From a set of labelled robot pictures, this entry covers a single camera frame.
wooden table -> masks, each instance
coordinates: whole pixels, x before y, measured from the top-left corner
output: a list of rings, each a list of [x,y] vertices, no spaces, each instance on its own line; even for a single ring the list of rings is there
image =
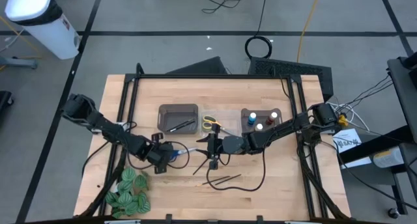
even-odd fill
[[[103,93],[100,112],[113,122],[117,118],[123,80],[124,75],[108,76]],[[302,83],[307,106],[323,102],[317,76],[302,76]],[[295,93],[298,93],[296,85],[293,87]],[[124,121],[127,117],[129,100],[130,97],[126,102]],[[242,108],[271,110],[277,107],[281,110],[283,121],[292,118],[291,103],[284,95],[279,79],[140,79],[133,118],[133,121],[137,122],[137,127],[132,133],[150,138],[151,134],[158,132],[156,124],[158,108],[161,104],[197,104],[199,111],[206,109],[240,112]],[[206,149],[206,143],[195,142],[199,138],[201,138],[199,134],[186,137],[165,136],[165,140],[180,141],[187,147]],[[323,141],[332,144],[330,136],[323,136]],[[104,142],[101,135],[94,135],[90,153]],[[103,186],[109,152],[110,147],[105,148],[86,166],[74,214],[83,212],[100,191],[101,188],[98,186]],[[335,150],[326,145],[318,145],[316,153],[323,188],[341,211],[349,216]],[[208,185],[196,187],[206,182],[208,164],[192,176],[205,156],[198,152],[190,155],[190,162],[184,169],[168,167],[167,173],[161,175],[155,175],[152,167],[147,169],[152,177],[151,190],[148,194],[152,208],[149,213],[137,215],[137,218],[165,219],[166,214],[173,214],[173,219],[255,220],[256,215],[262,215],[265,220],[309,219],[294,134],[273,142],[267,148],[265,183],[255,192],[234,189],[216,191]],[[178,158],[176,165],[183,165],[185,159],[186,156]],[[133,158],[132,161],[137,166],[147,164]],[[226,167],[219,164],[219,169],[211,171],[210,177],[237,174],[242,176],[219,187],[256,187],[263,174],[261,154],[231,156],[230,164]],[[311,191],[316,216],[320,216],[317,194],[313,186]]]

concrete floor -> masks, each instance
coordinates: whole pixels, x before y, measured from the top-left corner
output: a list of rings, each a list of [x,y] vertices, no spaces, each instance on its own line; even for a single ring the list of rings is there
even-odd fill
[[[0,8],[5,7],[6,1],[0,0]],[[95,0],[56,1],[71,24],[84,31]],[[201,8],[214,6],[207,0],[101,0],[92,31],[255,31],[262,2],[244,0],[236,8],[204,14]],[[266,0],[261,30],[301,31],[312,2]],[[416,32],[414,0],[389,2],[402,30]],[[395,32],[395,27],[382,0],[319,0],[308,31]],[[7,33],[9,29],[0,23],[0,35]],[[232,73],[248,72],[250,61],[244,53],[244,43],[249,36],[207,35],[93,33],[87,39],[71,92],[83,93],[100,103],[106,76],[133,72],[138,62],[146,73],[160,74],[218,55]],[[0,47],[6,37],[0,36]],[[0,90],[12,91],[16,98],[0,125],[0,176],[4,178],[0,182],[0,223],[16,221],[73,65],[73,59],[61,61],[31,36],[26,38],[42,50],[38,69],[7,67],[0,72]],[[295,61],[297,36],[268,38],[273,40],[272,59]],[[417,38],[407,40],[416,50]],[[256,41],[250,49],[254,55],[266,53],[264,45]],[[2,55],[23,57],[35,53],[18,40]],[[405,55],[398,36],[306,36],[300,62],[332,67],[335,95],[340,102],[348,102],[385,77],[386,60]],[[356,111],[375,132],[386,133],[405,124],[392,87],[364,100]],[[67,121],[59,123],[27,221],[72,216],[90,141],[86,130]],[[386,210],[394,207],[395,202],[363,187],[349,175],[343,179],[353,217],[390,223],[416,219],[417,212],[410,209],[408,216],[390,219]],[[399,179],[407,201],[415,204],[407,176]],[[391,193],[388,186],[378,188]]]

white trash can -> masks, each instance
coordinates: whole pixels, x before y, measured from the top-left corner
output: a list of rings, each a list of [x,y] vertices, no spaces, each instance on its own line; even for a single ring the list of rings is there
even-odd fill
[[[8,0],[5,12],[58,58],[78,54],[80,37],[55,0]]]

